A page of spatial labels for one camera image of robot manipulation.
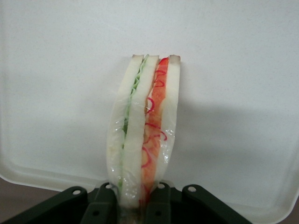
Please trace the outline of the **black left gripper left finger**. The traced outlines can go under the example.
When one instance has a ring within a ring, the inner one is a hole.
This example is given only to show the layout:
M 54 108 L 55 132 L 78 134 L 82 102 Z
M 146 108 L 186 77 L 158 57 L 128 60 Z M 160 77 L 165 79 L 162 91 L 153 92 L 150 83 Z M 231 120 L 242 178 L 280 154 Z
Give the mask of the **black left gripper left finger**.
M 118 224 L 119 208 L 113 186 L 105 182 L 89 193 L 83 187 L 70 187 L 3 223 Z

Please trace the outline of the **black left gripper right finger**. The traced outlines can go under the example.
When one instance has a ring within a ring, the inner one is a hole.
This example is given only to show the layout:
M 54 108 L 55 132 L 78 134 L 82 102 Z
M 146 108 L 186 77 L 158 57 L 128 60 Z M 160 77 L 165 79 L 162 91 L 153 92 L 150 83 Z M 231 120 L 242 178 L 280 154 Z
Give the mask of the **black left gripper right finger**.
M 151 193 L 146 224 L 250 224 L 203 187 L 191 184 L 181 191 L 162 182 Z

